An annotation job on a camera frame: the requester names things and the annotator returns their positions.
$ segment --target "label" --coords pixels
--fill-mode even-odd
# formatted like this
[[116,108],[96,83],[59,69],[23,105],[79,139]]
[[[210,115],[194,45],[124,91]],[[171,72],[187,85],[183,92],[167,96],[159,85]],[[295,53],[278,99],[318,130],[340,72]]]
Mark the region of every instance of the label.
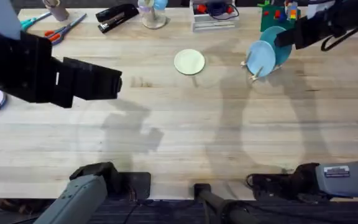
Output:
[[324,167],[324,176],[326,178],[350,177],[349,166]]

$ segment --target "gray robot arm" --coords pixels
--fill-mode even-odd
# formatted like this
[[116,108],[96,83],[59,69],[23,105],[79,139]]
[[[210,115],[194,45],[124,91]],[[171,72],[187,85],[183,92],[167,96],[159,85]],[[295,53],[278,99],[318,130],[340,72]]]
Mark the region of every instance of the gray robot arm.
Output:
[[358,197],[358,161],[320,164],[316,167],[319,189],[337,197]]
[[358,197],[358,161],[302,164],[293,174],[251,174],[246,182],[257,200],[275,195],[318,203],[333,197]]
[[103,176],[85,175],[71,180],[35,224],[85,224],[108,194]]

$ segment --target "black cable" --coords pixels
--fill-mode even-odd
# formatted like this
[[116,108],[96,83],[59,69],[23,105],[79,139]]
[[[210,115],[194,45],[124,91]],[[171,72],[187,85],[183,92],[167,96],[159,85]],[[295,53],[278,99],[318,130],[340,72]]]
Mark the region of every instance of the black cable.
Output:
[[218,18],[216,18],[215,16],[213,16],[213,15],[211,15],[211,14],[209,14],[209,16],[211,16],[213,19],[216,19],[216,20],[218,20],[218,21],[226,21],[226,20],[233,19],[233,18],[235,18],[235,17],[239,17],[239,16],[240,16],[240,12],[237,10],[237,7],[236,7],[236,6],[234,6],[233,4],[227,4],[227,5],[228,5],[228,6],[231,6],[231,7],[236,11],[237,15],[231,16],[231,17],[228,17],[228,18],[225,18],[225,19],[218,19]]
[[129,217],[131,217],[132,213],[135,211],[135,209],[138,207],[139,205],[136,204],[135,206],[133,206],[132,210],[128,213],[127,217],[125,218],[124,222],[122,224],[126,224],[129,220]]
[[336,47],[338,44],[342,43],[344,40],[348,39],[350,36],[354,35],[355,33],[358,32],[358,28],[355,28],[354,30],[348,32],[347,34],[343,35],[342,37],[340,37],[338,40],[336,40],[335,42],[333,42],[330,46],[326,47],[327,42],[333,37],[330,36],[327,39],[325,39],[323,41],[323,43],[321,44],[321,51],[323,52],[327,52],[331,49],[333,49],[334,47]]
[[312,4],[323,4],[323,3],[332,2],[332,1],[336,1],[336,0],[315,0],[315,1],[307,1],[307,0],[291,0],[291,2],[297,2],[297,3],[300,3],[300,4],[307,4],[307,5],[312,5]]
[[206,204],[206,201],[203,201],[204,206],[204,215],[205,215],[205,224],[211,224],[211,220],[209,219],[209,212],[208,212],[208,205]]
[[34,218],[28,218],[26,220],[22,220],[22,221],[18,221],[18,222],[14,222],[14,223],[10,223],[10,224],[21,224],[21,223],[27,223],[29,221],[32,221],[32,220],[36,220],[38,219],[39,217],[34,217]]
[[281,215],[281,216],[285,216],[285,217],[302,218],[302,219],[319,221],[319,222],[326,222],[326,223],[348,224],[347,222],[336,221],[336,220],[327,220],[325,218],[318,218],[318,217],[313,217],[313,216],[308,216],[308,215],[297,215],[297,214],[291,214],[291,213],[286,213],[286,212],[279,212],[279,211],[270,210],[270,209],[266,209],[266,208],[261,208],[259,206],[251,205],[248,202],[243,202],[243,204],[247,205],[248,207],[260,210],[262,212]]

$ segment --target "wooden table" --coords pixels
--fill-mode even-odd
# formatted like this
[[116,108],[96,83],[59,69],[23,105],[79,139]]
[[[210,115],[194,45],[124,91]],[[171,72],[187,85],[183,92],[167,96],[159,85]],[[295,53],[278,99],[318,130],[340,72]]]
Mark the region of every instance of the wooden table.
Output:
[[[260,9],[241,9],[234,30],[194,34],[188,9],[167,9],[160,30],[138,16],[106,35],[94,16],[101,10],[70,9],[72,19],[88,17],[53,56],[121,70],[119,99],[76,98],[64,110],[11,98],[0,112],[0,197],[54,198],[79,166],[112,161],[150,172],[151,198],[191,198],[194,183],[209,182],[222,197],[250,199],[248,174],[358,160],[358,34],[328,53],[320,44],[294,50],[251,85],[240,62],[259,39]],[[62,25],[48,17],[29,32]],[[206,58],[193,78],[173,66],[183,49]]]

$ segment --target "cable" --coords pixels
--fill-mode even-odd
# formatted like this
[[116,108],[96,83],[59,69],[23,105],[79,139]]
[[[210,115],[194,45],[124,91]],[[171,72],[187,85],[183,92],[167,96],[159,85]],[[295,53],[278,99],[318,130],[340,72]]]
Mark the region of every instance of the cable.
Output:
[[204,215],[205,215],[205,224],[211,224],[211,220],[209,219],[209,212],[208,212],[208,205],[206,204],[206,201],[203,201],[204,206]]
[[314,1],[291,0],[290,2],[297,2],[297,3],[300,3],[300,4],[312,5],[312,4],[323,4],[323,3],[332,2],[332,1],[336,1],[336,0],[314,0]]
[[127,217],[125,218],[124,222],[122,224],[126,224],[129,220],[129,217],[131,217],[132,213],[135,211],[135,209],[138,207],[139,205],[136,204],[135,206],[133,206],[132,210],[128,213]]
[[34,217],[34,218],[28,218],[26,220],[22,220],[22,221],[18,221],[18,222],[14,222],[14,223],[10,223],[10,224],[21,224],[21,223],[27,223],[29,221],[32,221],[32,220],[36,220],[38,219],[39,217]]
[[176,207],[169,207],[169,206],[160,206],[160,205],[149,205],[149,204],[146,204],[146,203],[142,203],[141,205],[144,205],[146,207],[149,207],[149,208],[170,208],[172,209],[173,211],[177,211],[177,210],[185,210],[187,208],[191,208],[193,207],[194,205],[196,205],[196,200],[193,200],[191,203],[189,203],[188,205],[185,205],[185,206],[176,206]]
[[248,207],[260,210],[262,212],[272,213],[272,214],[276,214],[276,215],[282,215],[282,216],[285,216],[285,217],[302,218],[302,219],[319,221],[319,222],[326,222],[326,223],[348,224],[347,222],[336,221],[336,220],[327,220],[325,218],[312,217],[312,216],[308,216],[308,215],[297,215],[297,214],[291,214],[291,213],[286,213],[286,212],[279,212],[279,211],[270,210],[270,209],[261,208],[261,207],[255,206],[255,205],[251,205],[248,202],[243,202],[243,204],[247,205]]
[[[226,21],[226,20],[229,20],[229,19],[232,19],[232,18],[240,16],[240,12],[237,10],[237,7],[234,6],[233,4],[224,3],[224,5],[222,4],[220,6],[221,6],[221,8],[216,8],[216,9],[212,10],[211,5],[210,6],[207,5],[207,11],[208,11],[209,16],[211,16],[213,19],[216,19],[218,21]],[[230,17],[227,17],[225,19],[219,19],[219,18],[215,17],[218,14],[223,15],[226,12],[226,11],[224,11],[224,9],[226,9],[226,8],[223,7],[223,6],[231,6],[236,11],[237,14],[235,16],[230,16]]]
[[355,28],[354,30],[348,32],[347,34],[343,35],[342,37],[340,37],[337,41],[333,42],[330,46],[326,47],[327,42],[333,37],[330,36],[327,39],[325,39],[323,41],[323,43],[321,44],[321,51],[323,52],[327,52],[331,49],[333,49],[334,47],[336,47],[338,44],[342,43],[344,40],[348,39],[350,36],[354,35],[355,33],[358,32],[358,28]]

